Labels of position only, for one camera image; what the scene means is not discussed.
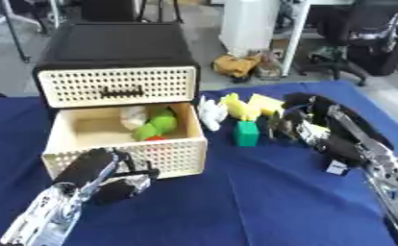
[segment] yellow toy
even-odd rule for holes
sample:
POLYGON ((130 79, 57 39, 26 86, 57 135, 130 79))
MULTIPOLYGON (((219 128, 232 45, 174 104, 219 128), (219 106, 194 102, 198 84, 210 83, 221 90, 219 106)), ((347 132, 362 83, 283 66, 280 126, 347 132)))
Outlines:
POLYGON ((261 54, 240 59, 231 55, 223 55, 215 59, 211 66, 215 72, 229 75, 235 79, 235 82, 240 83, 250 78, 251 71, 260 61, 261 54))
POLYGON ((275 111, 282 110, 283 103, 283 101, 274 98, 262 96, 259 94, 253 94, 250 97, 248 105, 251 108, 259 109, 262 114, 272 115, 275 111))
POLYGON ((221 98, 220 104, 226 105, 231 117, 242 121, 256 121, 256 119, 261 116, 261 111, 259 109, 250 107, 245 102, 239 100, 239 96, 236 93, 231 93, 221 98))

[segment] drawer handle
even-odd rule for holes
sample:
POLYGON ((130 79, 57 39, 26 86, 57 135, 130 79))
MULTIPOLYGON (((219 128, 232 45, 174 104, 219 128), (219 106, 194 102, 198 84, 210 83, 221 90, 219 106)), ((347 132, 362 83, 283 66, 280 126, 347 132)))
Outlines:
POLYGON ((103 87, 103 90, 100 92, 100 95, 102 98, 107 98, 107 97, 117 97, 117 96, 142 96, 144 94, 142 86, 137 86, 136 89, 126 89, 126 90, 114 90, 110 91, 110 89, 105 86, 103 87))

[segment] green toy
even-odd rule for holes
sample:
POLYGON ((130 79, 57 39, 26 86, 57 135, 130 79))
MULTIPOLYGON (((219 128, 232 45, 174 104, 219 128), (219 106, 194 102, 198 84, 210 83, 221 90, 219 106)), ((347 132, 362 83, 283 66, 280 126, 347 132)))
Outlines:
POLYGON ((145 125, 137 128, 134 139, 143 141, 155 135, 164 135, 177 129, 178 121, 175 113, 170 109, 155 112, 145 125))
POLYGON ((238 121, 234 130, 236 146, 253 147, 258 144, 259 130, 253 121, 238 121))

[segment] white toy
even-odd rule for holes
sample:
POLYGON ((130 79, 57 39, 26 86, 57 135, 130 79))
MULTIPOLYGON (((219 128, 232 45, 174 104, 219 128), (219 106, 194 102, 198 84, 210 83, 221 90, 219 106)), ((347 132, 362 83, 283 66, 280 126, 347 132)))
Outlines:
POLYGON ((147 121, 147 111, 143 106, 126 107, 120 109, 121 124, 130 131, 135 130, 147 121))
POLYGON ((215 104, 214 100, 208 100, 205 96, 201 97, 197 107, 199 119, 212 132, 220 129, 220 123, 228 116, 228 108, 224 104, 215 104))

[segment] yellow block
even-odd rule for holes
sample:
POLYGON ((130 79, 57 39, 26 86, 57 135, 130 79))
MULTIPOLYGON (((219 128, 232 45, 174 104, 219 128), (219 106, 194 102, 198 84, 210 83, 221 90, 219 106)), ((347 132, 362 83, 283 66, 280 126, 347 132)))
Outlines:
POLYGON ((239 100, 236 93, 231 93, 220 99, 220 104, 226 105, 228 113, 231 117, 237 118, 241 121, 256 121, 261 116, 261 111, 257 108, 252 108, 245 102, 239 100))
POLYGON ((259 109, 262 114, 272 115, 275 111, 282 109, 283 103, 283 101, 274 98, 262 96, 259 94, 253 94, 250 97, 248 105, 252 108, 259 109))

